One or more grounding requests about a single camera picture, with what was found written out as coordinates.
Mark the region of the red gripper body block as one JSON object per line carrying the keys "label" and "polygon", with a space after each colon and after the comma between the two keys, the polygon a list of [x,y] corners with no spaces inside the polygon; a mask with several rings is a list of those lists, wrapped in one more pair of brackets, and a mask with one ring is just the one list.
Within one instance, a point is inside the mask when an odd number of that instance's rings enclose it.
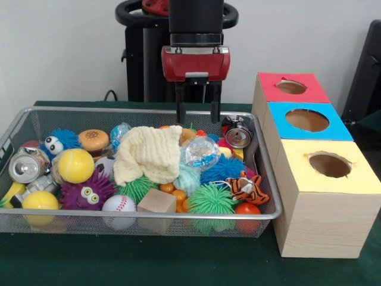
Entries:
{"label": "red gripper body block", "polygon": [[205,79],[225,80],[230,68],[230,50],[226,46],[174,47],[161,50],[163,74],[169,82]]}

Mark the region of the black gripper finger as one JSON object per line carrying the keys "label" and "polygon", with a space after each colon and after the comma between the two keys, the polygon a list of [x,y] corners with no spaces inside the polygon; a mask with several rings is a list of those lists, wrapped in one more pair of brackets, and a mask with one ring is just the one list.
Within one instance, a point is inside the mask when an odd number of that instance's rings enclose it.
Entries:
{"label": "black gripper finger", "polygon": [[182,82],[176,82],[175,91],[177,122],[183,124],[185,122],[186,117],[185,84]]}
{"label": "black gripper finger", "polygon": [[210,83],[211,92],[211,122],[220,121],[220,101],[221,101],[221,85],[222,81],[214,81]]}

